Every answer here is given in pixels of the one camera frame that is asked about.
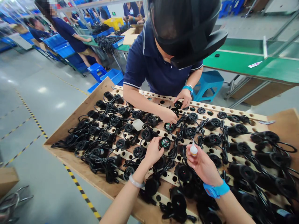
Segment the white bracelet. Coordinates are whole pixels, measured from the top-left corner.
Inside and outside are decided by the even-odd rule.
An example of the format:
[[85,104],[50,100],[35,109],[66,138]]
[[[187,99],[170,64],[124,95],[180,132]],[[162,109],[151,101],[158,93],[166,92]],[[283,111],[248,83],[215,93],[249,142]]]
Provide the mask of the white bracelet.
[[133,179],[132,174],[130,175],[129,180],[131,181],[131,183],[132,183],[135,187],[143,188],[143,187],[145,186],[145,183],[144,183],[144,182],[143,182],[142,184],[136,182],[136,181]]

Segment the blue stool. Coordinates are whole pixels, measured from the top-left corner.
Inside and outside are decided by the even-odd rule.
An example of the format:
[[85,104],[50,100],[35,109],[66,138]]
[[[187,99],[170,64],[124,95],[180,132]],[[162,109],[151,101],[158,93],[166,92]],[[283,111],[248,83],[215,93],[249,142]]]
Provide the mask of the blue stool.
[[[192,93],[193,100],[196,102],[200,102],[203,100],[210,100],[210,102],[213,101],[216,94],[220,91],[224,79],[217,71],[209,71],[209,72],[203,72],[202,76],[200,77],[200,84],[196,86],[200,86],[200,89],[197,94],[195,92]],[[211,89],[213,92],[213,96],[210,97],[202,97],[203,94],[206,92],[206,90]]]
[[88,71],[93,75],[93,77],[96,79],[97,82],[101,83],[100,76],[103,76],[107,74],[107,71],[104,69],[103,66],[99,65],[98,63],[93,64],[92,66],[87,68]]

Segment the floor marking line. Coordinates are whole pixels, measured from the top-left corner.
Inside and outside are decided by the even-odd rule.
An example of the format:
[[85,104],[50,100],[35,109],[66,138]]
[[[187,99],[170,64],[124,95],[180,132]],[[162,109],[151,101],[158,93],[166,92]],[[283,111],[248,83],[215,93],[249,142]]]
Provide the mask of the floor marking line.
[[4,116],[0,117],[0,120],[2,120],[3,118],[5,118],[7,115],[11,114],[12,112],[14,112],[16,109],[9,111],[8,113],[6,113]]
[[69,175],[71,176],[71,178],[73,179],[73,181],[75,182],[78,190],[80,191],[82,197],[84,198],[84,200],[86,201],[88,207],[92,210],[94,216],[98,219],[98,221],[101,220],[101,216],[100,214],[97,212],[97,210],[95,209],[95,207],[93,206],[93,204],[90,202],[90,200],[88,199],[87,195],[85,194],[85,192],[82,190],[82,187],[80,186],[78,180],[75,178],[75,176],[73,175],[72,171],[70,170],[70,168],[63,164],[65,169],[68,171]]
[[72,84],[68,83],[67,81],[63,80],[62,78],[60,78],[59,76],[55,75],[54,73],[52,73],[51,71],[49,71],[52,75],[54,75],[55,77],[59,78],[61,81],[63,81],[64,83],[70,85],[71,87],[75,88],[76,90],[79,90],[81,93],[84,93],[85,95],[89,96],[88,93],[82,91],[81,89],[78,89],[77,87],[73,86]]
[[36,117],[34,116],[34,114],[32,113],[32,111],[30,110],[30,108],[28,107],[28,105],[25,103],[24,99],[22,98],[21,94],[19,93],[19,91],[17,89],[15,89],[16,93],[18,94],[19,98],[21,99],[22,103],[25,105],[26,109],[29,111],[30,115],[32,116],[32,118],[34,119],[35,123],[37,124],[37,126],[39,127],[41,133],[44,135],[44,137],[46,139],[48,139],[49,137],[47,136],[47,134],[45,133],[45,131],[43,130],[43,128],[41,127],[40,123],[38,122],[38,120],[36,119]]
[[12,161],[14,161],[19,155],[22,154],[22,152],[24,152],[29,146],[32,145],[33,142],[35,142],[41,135],[39,135],[36,139],[34,139],[32,142],[30,142],[29,145],[27,145],[24,149],[22,149],[22,151],[20,151],[15,157],[13,157],[7,164],[5,164],[4,167],[6,167],[8,164],[10,164]]
[[13,133],[15,130],[17,130],[19,127],[21,127],[23,124],[25,124],[26,121],[24,121],[22,124],[20,124],[20,125],[17,126],[16,128],[12,129],[8,134],[4,135],[4,136],[0,139],[0,142],[1,142],[3,139],[5,139],[8,135],[10,135],[11,133]]

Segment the cardboard box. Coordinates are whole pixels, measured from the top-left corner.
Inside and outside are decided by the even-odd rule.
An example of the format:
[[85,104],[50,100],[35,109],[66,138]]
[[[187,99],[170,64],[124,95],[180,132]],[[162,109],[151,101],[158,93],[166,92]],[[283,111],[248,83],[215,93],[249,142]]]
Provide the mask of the cardboard box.
[[14,167],[0,168],[0,199],[5,196],[19,182]]

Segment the blue plastic bin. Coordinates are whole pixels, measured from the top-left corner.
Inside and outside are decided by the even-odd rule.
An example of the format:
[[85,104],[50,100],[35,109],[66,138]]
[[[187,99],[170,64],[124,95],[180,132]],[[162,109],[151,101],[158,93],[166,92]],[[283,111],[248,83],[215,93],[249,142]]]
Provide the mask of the blue plastic bin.
[[107,72],[107,74],[100,77],[100,80],[104,81],[106,77],[109,77],[115,85],[121,84],[120,86],[122,86],[124,83],[124,75],[121,71],[117,69],[112,68],[110,71]]

